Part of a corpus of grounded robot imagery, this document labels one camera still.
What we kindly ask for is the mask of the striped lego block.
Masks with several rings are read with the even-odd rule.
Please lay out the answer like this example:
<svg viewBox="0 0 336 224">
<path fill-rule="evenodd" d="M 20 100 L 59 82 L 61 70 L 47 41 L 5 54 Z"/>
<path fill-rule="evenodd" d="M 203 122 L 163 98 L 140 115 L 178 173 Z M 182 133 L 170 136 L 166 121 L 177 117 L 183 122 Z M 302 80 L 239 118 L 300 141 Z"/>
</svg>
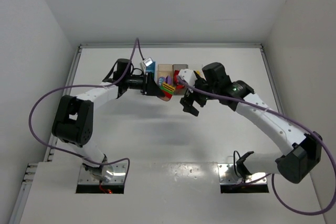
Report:
<svg viewBox="0 0 336 224">
<path fill-rule="evenodd" d="M 160 89 L 164 94 L 164 96 L 160 97 L 160 99 L 163 101 L 170 101 L 170 99 L 174 95 L 175 88 L 172 85 L 163 82 L 162 85 L 160 86 Z"/>
</svg>

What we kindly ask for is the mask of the purple lego brick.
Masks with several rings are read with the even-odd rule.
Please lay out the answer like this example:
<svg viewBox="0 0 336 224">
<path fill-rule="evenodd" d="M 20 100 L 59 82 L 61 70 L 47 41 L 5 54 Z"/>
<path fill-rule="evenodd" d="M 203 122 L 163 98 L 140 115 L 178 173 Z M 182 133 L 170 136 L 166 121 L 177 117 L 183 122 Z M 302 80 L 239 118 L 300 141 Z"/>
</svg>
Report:
<svg viewBox="0 0 336 224">
<path fill-rule="evenodd" d="M 165 82 L 165 78 L 164 77 L 159 77 L 159 79 L 158 79 L 158 85 L 161 85 L 164 82 Z"/>
</svg>

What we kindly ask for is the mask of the purple green lego piece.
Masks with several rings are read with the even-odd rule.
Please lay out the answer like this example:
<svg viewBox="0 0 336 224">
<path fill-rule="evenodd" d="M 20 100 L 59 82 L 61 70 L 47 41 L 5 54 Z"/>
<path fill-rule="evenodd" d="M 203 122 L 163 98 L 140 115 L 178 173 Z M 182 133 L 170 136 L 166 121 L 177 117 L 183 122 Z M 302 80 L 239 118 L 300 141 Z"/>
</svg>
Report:
<svg viewBox="0 0 336 224">
<path fill-rule="evenodd" d="M 171 76 L 167 76 L 166 79 L 165 79 L 165 82 L 169 85 L 172 85 L 173 84 L 173 80 L 171 78 Z"/>
</svg>

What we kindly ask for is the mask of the red arched lego brick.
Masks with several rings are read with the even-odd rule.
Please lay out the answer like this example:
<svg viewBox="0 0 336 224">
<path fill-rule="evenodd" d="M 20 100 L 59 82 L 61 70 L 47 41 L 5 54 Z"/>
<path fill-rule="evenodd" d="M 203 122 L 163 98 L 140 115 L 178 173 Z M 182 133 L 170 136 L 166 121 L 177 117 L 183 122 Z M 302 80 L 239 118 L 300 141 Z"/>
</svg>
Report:
<svg viewBox="0 0 336 224">
<path fill-rule="evenodd" d="M 174 71 L 174 77 L 178 76 L 178 75 L 179 75 L 179 72 L 180 72 L 179 70 L 175 70 L 175 71 Z"/>
</svg>

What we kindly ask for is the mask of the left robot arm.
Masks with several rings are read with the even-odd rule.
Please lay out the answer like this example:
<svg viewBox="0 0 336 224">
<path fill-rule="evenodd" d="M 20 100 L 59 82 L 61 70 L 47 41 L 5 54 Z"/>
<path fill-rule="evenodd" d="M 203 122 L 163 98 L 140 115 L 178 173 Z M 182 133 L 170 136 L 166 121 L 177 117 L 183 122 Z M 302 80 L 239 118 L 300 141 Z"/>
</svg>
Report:
<svg viewBox="0 0 336 224">
<path fill-rule="evenodd" d="M 80 155 L 86 169 L 101 170 L 106 155 L 91 139 L 95 109 L 120 98 L 127 90 L 139 90 L 142 95 L 163 98 L 163 90 L 155 83 L 152 73 L 133 74 L 129 59 L 118 59 L 99 88 L 77 96 L 64 95 L 59 102 L 52 125 L 52 134 L 69 144 Z"/>
</svg>

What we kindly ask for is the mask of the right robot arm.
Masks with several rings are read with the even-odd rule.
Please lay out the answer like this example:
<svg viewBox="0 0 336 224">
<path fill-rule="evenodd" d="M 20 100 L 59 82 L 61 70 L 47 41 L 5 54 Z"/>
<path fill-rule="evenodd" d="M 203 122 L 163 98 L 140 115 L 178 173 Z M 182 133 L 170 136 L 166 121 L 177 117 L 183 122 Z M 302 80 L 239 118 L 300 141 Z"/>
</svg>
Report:
<svg viewBox="0 0 336 224">
<path fill-rule="evenodd" d="M 322 138 L 316 132 L 304 132 L 288 120 L 271 113 L 269 106 L 241 80 L 231 81 L 225 67 L 210 63 L 203 67 L 200 76 L 191 69 L 182 69 L 177 81 L 186 87 L 180 103 L 183 111 L 198 116 L 193 106 L 204 107 L 208 100 L 218 100 L 220 104 L 251 121 L 265 133 L 279 148 L 278 154 L 258 154 L 249 151 L 234 161 L 237 176 L 247 179 L 255 173 L 280 174 L 287 181 L 298 184 L 320 162 Z"/>
</svg>

